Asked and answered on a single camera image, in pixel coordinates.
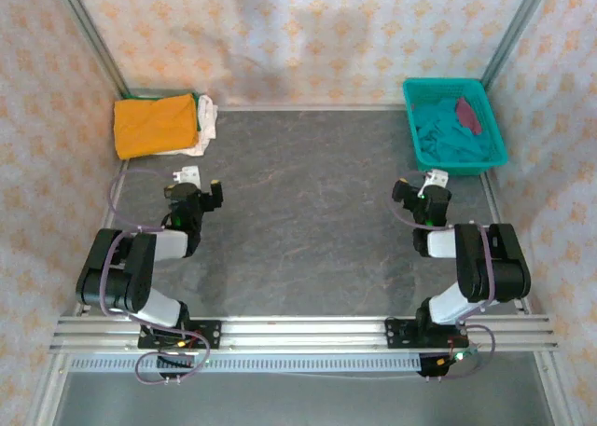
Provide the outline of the teal t-shirt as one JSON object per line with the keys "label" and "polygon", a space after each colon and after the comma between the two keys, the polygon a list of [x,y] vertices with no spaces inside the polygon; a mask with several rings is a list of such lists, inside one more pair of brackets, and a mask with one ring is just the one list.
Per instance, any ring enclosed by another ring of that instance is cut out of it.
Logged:
{"label": "teal t-shirt", "polygon": [[455,114],[459,98],[412,106],[419,147],[428,162],[470,163],[490,159],[491,135],[483,128],[481,135],[473,135],[459,123]]}

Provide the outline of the orange folded t-shirt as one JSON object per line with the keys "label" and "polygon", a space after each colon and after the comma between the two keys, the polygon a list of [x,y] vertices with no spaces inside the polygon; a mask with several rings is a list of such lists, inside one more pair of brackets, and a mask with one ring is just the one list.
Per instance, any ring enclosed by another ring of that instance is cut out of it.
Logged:
{"label": "orange folded t-shirt", "polygon": [[190,148],[199,140],[193,97],[187,94],[153,102],[117,101],[113,130],[120,159]]}

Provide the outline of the white folded t-shirt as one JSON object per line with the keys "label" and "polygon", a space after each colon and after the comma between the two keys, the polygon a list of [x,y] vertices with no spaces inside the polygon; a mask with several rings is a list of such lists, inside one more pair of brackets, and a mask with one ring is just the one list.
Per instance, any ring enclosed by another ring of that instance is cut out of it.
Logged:
{"label": "white folded t-shirt", "polygon": [[216,120],[218,106],[213,100],[203,94],[198,99],[197,119],[199,127],[199,140],[190,148],[172,150],[158,153],[158,156],[186,155],[202,157],[209,144],[216,139]]}

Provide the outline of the maroon printed t-shirt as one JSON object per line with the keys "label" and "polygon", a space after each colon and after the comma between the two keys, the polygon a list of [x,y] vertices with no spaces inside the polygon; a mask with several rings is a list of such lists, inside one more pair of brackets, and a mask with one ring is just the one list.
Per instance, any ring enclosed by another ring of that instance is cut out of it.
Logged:
{"label": "maroon printed t-shirt", "polygon": [[460,97],[455,106],[455,114],[458,118],[459,123],[465,127],[470,129],[473,135],[481,135],[482,127],[477,118],[477,115],[469,104],[469,102],[464,97]]}

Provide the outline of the teal plastic basket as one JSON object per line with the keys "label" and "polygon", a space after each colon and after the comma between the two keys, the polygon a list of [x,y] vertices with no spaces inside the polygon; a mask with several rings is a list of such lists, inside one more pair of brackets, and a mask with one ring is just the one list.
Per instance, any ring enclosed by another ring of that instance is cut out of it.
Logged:
{"label": "teal plastic basket", "polygon": [[[485,89],[478,80],[471,78],[409,78],[403,85],[407,117],[410,124],[415,160],[421,171],[438,168],[454,175],[480,175],[508,162],[508,153],[501,131]],[[492,139],[490,159],[482,162],[449,163],[428,162],[423,159],[417,139],[412,106],[420,103],[437,103],[443,98],[465,97],[476,112],[481,127]]]}

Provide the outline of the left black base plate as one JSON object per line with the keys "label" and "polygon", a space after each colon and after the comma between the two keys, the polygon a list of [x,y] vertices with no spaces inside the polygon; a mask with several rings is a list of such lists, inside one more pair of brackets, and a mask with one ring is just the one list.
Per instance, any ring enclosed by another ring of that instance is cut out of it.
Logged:
{"label": "left black base plate", "polygon": [[[180,329],[201,335],[213,350],[219,349],[222,322],[219,320],[190,320]],[[140,350],[204,350],[205,344],[189,334],[175,334],[163,329],[142,326],[137,341]]]}

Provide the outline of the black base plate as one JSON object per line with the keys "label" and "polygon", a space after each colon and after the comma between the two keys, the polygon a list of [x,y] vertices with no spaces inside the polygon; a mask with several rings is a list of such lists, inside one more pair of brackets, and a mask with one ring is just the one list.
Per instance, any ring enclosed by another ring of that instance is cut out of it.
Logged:
{"label": "black base plate", "polygon": [[[201,335],[213,350],[219,349],[222,322],[219,320],[190,320],[180,329]],[[175,334],[163,329],[142,326],[137,341],[140,350],[204,350],[205,344],[189,334]]]}
{"label": "black base plate", "polygon": [[389,349],[465,349],[468,337],[452,325],[440,325],[416,319],[386,318],[384,335]]}

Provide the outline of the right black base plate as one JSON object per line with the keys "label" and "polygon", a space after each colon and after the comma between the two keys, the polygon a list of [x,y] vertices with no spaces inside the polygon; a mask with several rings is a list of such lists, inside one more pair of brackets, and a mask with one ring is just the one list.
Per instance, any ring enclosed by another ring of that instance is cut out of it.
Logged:
{"label": "right black base plate", "polygon": [[389,349],[465,349],[468,337],[452,325],[440,325],[416,319],[386,318],[384,335]]}

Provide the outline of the aluminium mounting rail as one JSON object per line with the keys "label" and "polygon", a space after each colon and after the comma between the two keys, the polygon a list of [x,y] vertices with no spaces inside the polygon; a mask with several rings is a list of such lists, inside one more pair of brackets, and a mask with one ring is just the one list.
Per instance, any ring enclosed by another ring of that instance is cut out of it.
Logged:
{"label": "aluminium mounting rail", "polygon": [[[220,354],[449,352],[459,349],[389,349],[385,317],[232,316],[221,318]],[[126,318],[61,317],[50,342],[55,353],[139,352],[140,326]],[[556,351],[558,339],[547,315],[471,317],[465,331],[481,351]]]}

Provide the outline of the aluminium frame post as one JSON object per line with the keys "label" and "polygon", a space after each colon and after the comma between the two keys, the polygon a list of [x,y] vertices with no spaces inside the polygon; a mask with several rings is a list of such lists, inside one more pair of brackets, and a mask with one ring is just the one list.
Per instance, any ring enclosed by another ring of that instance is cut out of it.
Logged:
{"label": "aluminium frame post", "polygon": [[480,80],[480,83],[486,90],[492,86],[498,77],[510,53],[516,47],[517,42],[542,1],[521,0]]}
{"label": "aluminium frame post", "polygon": [[120,97],[128,95],[130,93],[129,87],[83,0],[63,0],[63,2],[74,18],[76,26],[90,44],[98,63],[116,88],[118,95]]}

